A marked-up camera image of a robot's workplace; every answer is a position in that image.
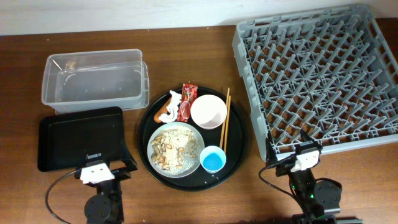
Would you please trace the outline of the light blue cup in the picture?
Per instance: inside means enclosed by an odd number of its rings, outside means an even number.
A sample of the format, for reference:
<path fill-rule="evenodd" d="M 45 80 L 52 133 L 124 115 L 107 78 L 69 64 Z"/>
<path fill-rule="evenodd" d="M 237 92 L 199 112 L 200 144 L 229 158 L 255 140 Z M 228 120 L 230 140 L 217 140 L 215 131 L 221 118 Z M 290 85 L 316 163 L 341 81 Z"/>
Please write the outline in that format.
<path fill-rule="evenodd" d="M 226 164 L 226 154 L 218 146 L 208 146 L 200 153 L 200 164 L 208 173 L 217 173 Z"/>

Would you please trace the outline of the white pink bowl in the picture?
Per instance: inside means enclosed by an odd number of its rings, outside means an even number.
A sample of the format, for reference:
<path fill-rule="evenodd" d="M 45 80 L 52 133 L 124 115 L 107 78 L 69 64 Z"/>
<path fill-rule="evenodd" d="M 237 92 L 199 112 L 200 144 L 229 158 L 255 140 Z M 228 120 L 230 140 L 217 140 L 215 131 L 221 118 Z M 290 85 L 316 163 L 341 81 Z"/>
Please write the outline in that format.
<path fill-rule="evenodd" d="M 226 113 L 225 102 L 215 95 L 199 96 L 190 109 L 193 122 L 203 129 L 215 129 L 223 124 Z"/>

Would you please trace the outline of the white tissue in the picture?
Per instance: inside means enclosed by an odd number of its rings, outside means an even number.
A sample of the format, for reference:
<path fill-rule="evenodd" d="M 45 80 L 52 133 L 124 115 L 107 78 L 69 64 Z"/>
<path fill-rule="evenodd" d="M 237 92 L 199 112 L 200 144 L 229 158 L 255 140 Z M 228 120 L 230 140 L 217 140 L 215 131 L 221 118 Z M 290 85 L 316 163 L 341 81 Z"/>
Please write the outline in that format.
<path fill-rule="evenodd" d="M 171 98 L 170 102 L 166 106 L 167 112 L 162 113 L 159 116 L 159 120 L 163 123 L 171 123 L 177 119 L 178 106 L 181 103 L 182 95 L 170 90 Z"/>

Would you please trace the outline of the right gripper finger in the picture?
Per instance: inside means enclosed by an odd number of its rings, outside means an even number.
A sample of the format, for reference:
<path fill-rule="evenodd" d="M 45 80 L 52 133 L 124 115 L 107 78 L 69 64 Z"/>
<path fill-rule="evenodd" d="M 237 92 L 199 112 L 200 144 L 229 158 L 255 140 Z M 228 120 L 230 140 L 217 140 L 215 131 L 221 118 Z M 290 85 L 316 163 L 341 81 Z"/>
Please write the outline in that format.
<path fill-rule="evenodd" d="M 277 161 L 277 156 L 274 151 L 274 147 L 273 147 L 272 143 L 273 143 L 273 137 L 272 137 L 271 132 L 269 131 L 267 133 L 267 138 L 266 138 L 266 165 L 267 166 L 269 166 L 270 164 Z"/>
<path fill-rule="evenodd" d="M 300 130 L 300 137 L 302 138 L 302 143 L 298 145 L 299 153 L 309 153 L 313 151 L 321 152 L 323 147 L 316 140 L 311 138 L 303 129 Z"/>

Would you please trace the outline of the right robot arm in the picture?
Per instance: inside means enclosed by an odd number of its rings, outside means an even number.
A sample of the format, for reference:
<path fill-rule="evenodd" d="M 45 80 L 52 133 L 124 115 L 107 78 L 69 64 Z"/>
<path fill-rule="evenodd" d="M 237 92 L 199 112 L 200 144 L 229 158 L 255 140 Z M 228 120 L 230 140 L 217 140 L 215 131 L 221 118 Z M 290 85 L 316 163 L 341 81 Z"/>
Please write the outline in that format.
<path fill-rule="evenodd" d="M 362 219 L 338 219 L 336 214 L 341 212 L 340 200 L 342 185 L 329 178 L 316 179 L 312 168 L 320 163 L 322 145 L 311 138 L 304 130 L 300 130 L 302 142 L 295 152 L 279 161 L 268 161 L 259 171 L 259 178 L 268 186 L 287 194 L 293 198 L 302 210 L 301 214 L 293 215 L 289 223 L 362 223 Z M 262 173 L 267 169 L 275 169 L 277 177 L 289 177 L 287 192 L 266 181 Z"/>

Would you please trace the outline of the wooden chopstick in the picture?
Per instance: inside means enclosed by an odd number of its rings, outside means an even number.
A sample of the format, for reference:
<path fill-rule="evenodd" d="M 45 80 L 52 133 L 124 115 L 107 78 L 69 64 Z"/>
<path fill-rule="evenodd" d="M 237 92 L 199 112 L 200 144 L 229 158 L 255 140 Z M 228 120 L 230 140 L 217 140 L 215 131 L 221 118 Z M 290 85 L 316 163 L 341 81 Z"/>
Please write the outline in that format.
<path fill-rule="evenodd" d="M 228 109 L 228 105 L 229 105 L 229 103 L 228 103 L 228 101 L 229 101 L 229 93 L 230 93 L 230 88 L 228 87 L 228 90 L 227 90 L 227 95 L 226 95 L 226 109 L 227 109 L 227 113 L 226 113 L 226 117 L 225 117 L 225 119 L 224 119 L 224 121 L 223 121 L 223 125 L 222 125 L 222 130 L 221 130 L 221 137 L 220 137 L 220 148 L 223 148 L 223 141 L 224 141 L 224 130 L 225 130 L 225 127 L 226 127 L 226 118 L 227 118 L 227 116 L 228 116 L 228 111 L 229 111 L 229 109 Z"/>
<path fill-rule="evenodd" d="M 226 117 L 226 124 L 224 129 L 224 144 L 223 150 L 226 154 L 227 142 L 228 142 L 228 128 L 229 128 L 229 115 L 230 115 L 230 107 L 231 107 L 231 95 L 228 96 L 228 105 L 227 105 L 227 117 Z"/>

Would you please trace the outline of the orange sausage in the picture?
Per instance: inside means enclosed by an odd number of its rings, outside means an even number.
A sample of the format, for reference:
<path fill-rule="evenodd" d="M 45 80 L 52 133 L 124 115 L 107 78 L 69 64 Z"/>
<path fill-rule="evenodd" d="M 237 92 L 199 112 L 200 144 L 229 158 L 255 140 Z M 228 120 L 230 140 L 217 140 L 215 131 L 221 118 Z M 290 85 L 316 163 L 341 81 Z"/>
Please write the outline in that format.
<path fill-rule="evenodd" d="M 160 108 L 160 110 L 158 110 L 158 112 L 156 112 L 156 114 L 154 115 L 154 121 L 156 123 L 161 123 L 162 121 L 160 120 L 160 116 L 162 114 L 166 114 L 168 115 L 168 110 L 167 110 L 167 106 L 170 104 L 172 98 L 169 98 L 166 103 Z"/>

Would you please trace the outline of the clear plastic bin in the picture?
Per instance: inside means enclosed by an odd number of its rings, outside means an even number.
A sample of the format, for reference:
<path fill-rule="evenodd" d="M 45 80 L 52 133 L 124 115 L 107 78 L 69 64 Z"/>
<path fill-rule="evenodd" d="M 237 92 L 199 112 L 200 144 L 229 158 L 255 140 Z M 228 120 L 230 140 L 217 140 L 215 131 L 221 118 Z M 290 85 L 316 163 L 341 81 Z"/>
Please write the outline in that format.
<path fill-rule="evenodd" d="M 53 54 L 47 58 L 41 101 L 57 113 L 149 104 L 149 74 L 139 49 Z"/>

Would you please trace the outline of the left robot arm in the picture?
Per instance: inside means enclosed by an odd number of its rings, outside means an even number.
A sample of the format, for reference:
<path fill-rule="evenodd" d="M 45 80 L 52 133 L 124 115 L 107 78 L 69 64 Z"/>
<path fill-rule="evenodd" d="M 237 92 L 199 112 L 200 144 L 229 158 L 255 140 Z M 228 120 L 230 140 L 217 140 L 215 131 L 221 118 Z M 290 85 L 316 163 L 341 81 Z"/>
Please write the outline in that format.
<path fill-rule="evenodd" d="M 86 155 L 84 163 L 77 168 L 75 177 L 83 184 L 96 189 L 96 195 L 85 203 L 87 223 L 121 224 L 124 222 L 121 182 L 131 178 L 137 163 L 129 152 L 125 140 L 117 147 L 118 159 L 123 167 L 111 170 L 110 160 L 104 152 Z"/>

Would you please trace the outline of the red snack wrapper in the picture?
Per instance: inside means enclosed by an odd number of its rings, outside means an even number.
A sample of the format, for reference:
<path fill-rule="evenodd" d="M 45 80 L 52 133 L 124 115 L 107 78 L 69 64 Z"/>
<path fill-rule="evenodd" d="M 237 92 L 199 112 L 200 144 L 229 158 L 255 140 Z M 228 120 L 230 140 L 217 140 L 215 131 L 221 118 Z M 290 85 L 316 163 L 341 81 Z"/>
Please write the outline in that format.
<path fill-rule="evenodd" d="M 177 121 L 188 121 L 192 103 L 197 99 L 197 97 L 198 86 L 184 83 L 182 87 L 182 101 L 178 109 Z"/>

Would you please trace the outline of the grey dishwasher rack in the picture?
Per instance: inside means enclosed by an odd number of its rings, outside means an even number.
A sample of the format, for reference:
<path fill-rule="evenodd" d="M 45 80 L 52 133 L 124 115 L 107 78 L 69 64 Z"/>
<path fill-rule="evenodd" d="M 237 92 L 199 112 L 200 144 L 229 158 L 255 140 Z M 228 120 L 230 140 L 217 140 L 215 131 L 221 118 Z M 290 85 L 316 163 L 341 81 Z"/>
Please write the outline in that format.
<path fill-rule="evenodd" d="M 269 131 L 277 159 L 301 129 L 324 154 L 397 141 L 397 61 L 368 6 L 242 21 L 232 47 L 263 160 Z"/>

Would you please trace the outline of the black rectangular tray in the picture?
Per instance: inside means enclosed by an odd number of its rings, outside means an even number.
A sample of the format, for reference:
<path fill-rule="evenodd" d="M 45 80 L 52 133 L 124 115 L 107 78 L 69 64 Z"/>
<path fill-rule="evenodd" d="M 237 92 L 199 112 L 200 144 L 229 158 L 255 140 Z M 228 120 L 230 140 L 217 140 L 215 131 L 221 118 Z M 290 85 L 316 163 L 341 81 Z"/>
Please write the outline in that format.
<path fill-rule="evenodd" d="M 124 146 L 119 107 L 48 116 L 39 123 L 37 168 L 42 172 L 75 168 L 94 154 L 118 161 Z"/>

